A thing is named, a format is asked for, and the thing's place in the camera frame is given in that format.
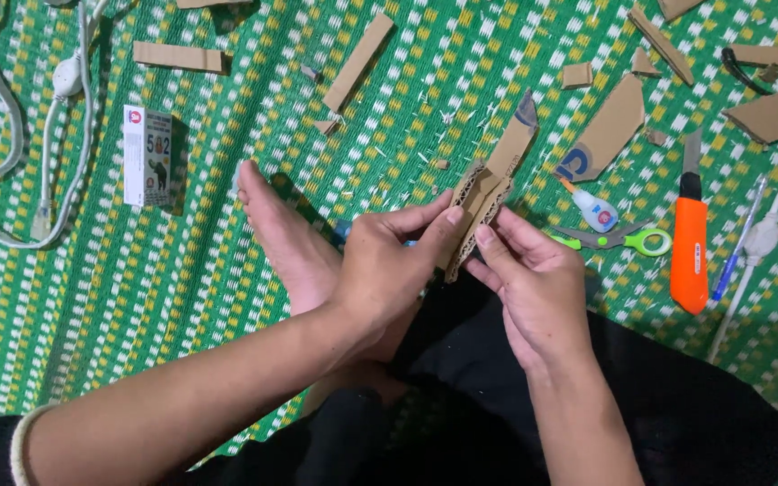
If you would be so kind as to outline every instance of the hand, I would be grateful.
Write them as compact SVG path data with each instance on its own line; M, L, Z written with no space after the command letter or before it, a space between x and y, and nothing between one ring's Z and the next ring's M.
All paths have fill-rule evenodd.
M464 267L500 296L509 344L521 366L530 374L589 359L593 349L578 252L505 206L493 225L496 233L487 225L475 231L485 263L470 258Z
M409 309L433 275L443 247L455 241L463 209L448 207L451 197L447 190L424 206L356 218L330 303L371 329L382 329ZM423 228L416 245L405 247L408 235Z

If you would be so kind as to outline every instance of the forearm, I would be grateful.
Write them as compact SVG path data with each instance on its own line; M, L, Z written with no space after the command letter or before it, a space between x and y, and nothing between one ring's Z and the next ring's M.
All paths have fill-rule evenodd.
M27 465L46 484L146 484L189 467L354 352L365 326L320 307L41 415Z
M620 410L592 353L527 376L553 484L643 485Z

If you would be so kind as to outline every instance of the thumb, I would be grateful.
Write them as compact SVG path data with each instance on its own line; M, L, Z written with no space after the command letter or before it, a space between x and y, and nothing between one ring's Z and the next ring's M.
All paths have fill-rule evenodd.
M494 273L508 284L515 275L524 269L512 256L506 245L497 237L489 225L479 225L475 231L476 245L485 263Z
M446 247L457 243L458 224L463 216L464 208L461 206L446 208L422 233L414 247L416 251L426 253L436 262Z

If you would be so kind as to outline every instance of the scissors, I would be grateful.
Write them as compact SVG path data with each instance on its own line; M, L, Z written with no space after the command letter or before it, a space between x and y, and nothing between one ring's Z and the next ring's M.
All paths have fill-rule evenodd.
M560 233L573 237L562 238L559 236L552 236L552 238L575 250L580 250L581 247L607 250L622 245L623 247L634 248L635 250L638 250L638 253L647 257L658 257L664 255L671 249L672 240L670 234L654 227L645 229L634 236L629 236L630 233L634 233L635 230L642 226L646 226L652 221L653 220L643 220L641 222L632 223L606 234L591 234L576 229L552 226L552 228ZM647 239L652 236L659 236L661 238L661 243L658 248L650 248L646 245Z

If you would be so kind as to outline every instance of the blue pen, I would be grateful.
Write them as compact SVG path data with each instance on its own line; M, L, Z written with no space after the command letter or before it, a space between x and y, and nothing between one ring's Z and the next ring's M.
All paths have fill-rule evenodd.
M725 260L725 268L722 269L722 276L719 277L719 284L716 286L716 292L713 293L713 300L716 302L719 302L719 299L721 299L725 291L728 290L728 281L731 279L731 272L734 271L734 267L737 266L737 258L740 256L740 250L743 249L743 243L746 241L746 234L752 227L752 220L755 218L755 213L758 212L758 207L761 205L765 187L767 187L767 176L762 175L762 177L755 182L755 199L752 201L750 213L746 216L746 222L743 223L743 231L741 231L740 238L737 240L737 246L734 247L734 251L731 252L731 256L729 256L728 260Z

